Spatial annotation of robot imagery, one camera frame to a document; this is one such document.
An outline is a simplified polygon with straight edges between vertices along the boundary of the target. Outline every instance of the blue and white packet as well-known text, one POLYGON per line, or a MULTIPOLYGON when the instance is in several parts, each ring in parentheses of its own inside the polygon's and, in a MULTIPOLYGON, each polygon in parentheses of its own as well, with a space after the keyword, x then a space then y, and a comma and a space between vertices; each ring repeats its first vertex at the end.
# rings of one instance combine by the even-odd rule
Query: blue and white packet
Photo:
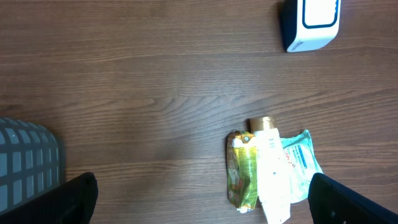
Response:
POLYGON ((282 147, 289 163, 290 202, 297 203, 308 197, 308 190, 315 173, 323 173, 313 152, 309 130, 292 138, 281 138, 282 147))

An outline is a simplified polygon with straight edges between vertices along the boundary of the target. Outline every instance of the wooden table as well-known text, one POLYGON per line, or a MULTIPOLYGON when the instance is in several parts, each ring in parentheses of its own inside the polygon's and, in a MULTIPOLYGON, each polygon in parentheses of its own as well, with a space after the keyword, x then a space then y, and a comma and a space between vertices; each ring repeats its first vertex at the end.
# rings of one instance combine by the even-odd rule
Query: wooden table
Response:
POLYGON ((0 114, 64 139, 67 179, 95 173, 92 223, 265 223, 227 200, 225 137, 267 114, 398 212, 398 1, 342 0, 336 39, 297 54, 278 2, 0 0, 0 114))

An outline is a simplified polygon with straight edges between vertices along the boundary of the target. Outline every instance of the crumpled packaging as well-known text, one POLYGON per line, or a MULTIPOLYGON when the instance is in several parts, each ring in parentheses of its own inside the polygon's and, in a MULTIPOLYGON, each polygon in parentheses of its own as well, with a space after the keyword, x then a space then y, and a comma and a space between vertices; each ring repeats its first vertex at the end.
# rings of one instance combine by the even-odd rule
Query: crumpled packaging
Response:
POLYGON ((251 133, 236 131, 227 141, 228 198, 241 213, 253 210, 257 202, 255 138, 251 133))

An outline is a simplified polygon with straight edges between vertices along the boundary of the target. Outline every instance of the tube cap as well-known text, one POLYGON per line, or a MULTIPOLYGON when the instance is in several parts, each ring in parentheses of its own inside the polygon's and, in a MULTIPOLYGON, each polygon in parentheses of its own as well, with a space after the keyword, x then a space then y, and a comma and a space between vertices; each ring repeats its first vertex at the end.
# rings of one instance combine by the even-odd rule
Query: tube cap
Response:
POLYGON ((276 128, 275 119, 271 116, 250 119, 251 132, 276 128))

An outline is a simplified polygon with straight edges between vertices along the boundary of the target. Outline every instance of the black plastic part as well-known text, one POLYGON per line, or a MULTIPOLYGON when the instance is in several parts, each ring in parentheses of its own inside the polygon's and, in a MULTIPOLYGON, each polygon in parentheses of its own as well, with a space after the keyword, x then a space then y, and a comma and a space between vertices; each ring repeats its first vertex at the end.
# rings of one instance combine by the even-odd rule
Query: black plastic part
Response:
POLYGON ((398 223, 398 215, 333 179, 315 174, 308 201, 314 224, 398 223))
POLYGON ((0 223, 90 222, 98 197, 94 174, 84 173, 34 200, 0 216, 0 223))
POLYGON ((284 49, 287 50, 297 35, 297 0, 285 0, 279 23, 284 49))

